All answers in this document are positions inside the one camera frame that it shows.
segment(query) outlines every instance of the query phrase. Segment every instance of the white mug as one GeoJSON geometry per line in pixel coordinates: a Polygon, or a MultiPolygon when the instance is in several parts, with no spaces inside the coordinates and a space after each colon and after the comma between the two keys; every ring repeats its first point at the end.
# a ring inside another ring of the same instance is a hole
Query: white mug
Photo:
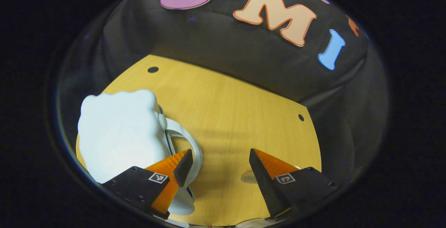
{"type": "Polygon", "coordinates": [[[121,91],[87,96],[82,102],[79,150],[86,169],[98,183],[132,166],[146,168],[173,155],[166,132],[185,138],[192,147],[194,163],[169,207],[171,214],[188,215],[195,210],[188,185],[198,175],[202,150],[183,126],[164,117],[155,94],[150,90],[121,91]]]}

